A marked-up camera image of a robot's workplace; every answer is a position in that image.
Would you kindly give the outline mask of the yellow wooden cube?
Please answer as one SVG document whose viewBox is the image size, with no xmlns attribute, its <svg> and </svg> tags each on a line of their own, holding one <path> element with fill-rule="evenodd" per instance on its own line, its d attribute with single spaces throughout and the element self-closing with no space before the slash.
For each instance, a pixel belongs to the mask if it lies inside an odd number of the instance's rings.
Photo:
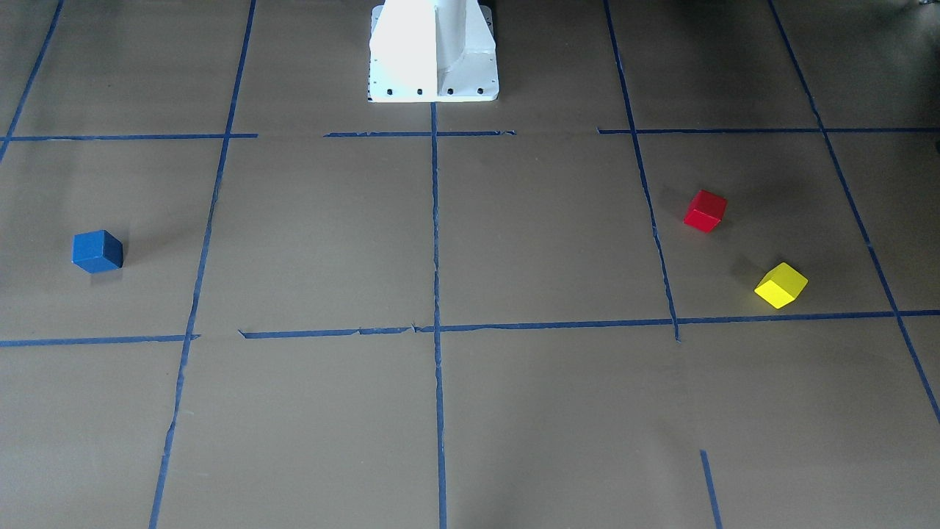
<svg viewBox="0 0 940 529">
<path fill-rule="evenodd" d="M 808 278 L 792 265 L 780 262 L 764 275 L 754 292 L 773 308 L 781 309 L 795 301 L 808 283 Z"/>
</svg>

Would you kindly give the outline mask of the blue wooden cube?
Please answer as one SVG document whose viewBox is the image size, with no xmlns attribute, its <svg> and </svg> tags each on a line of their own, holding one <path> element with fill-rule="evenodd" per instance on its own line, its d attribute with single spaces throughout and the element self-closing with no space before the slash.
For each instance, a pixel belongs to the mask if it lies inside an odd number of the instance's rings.
<svg viewBox="0 0 940 529">
<path fill-rule="evenodd" d="M 88 274 L 121 269 L 123 244 L 105 230 L 81 232 L 73 237 L 71 261 Z"/>
</svg>

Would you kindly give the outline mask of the red wooden cube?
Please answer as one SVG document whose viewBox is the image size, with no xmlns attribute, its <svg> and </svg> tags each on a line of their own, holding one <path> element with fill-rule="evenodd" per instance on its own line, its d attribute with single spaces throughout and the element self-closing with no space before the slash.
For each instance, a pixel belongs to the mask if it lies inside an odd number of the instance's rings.
<svg viewBox="0 0 940 529">
<path fill-rule="evenodd" d="M 724 218 L 728 203 L 722 195 L 699 190 L 686 210 L 684 224 L 701 232 L 712 232 Z"/>
</svg>

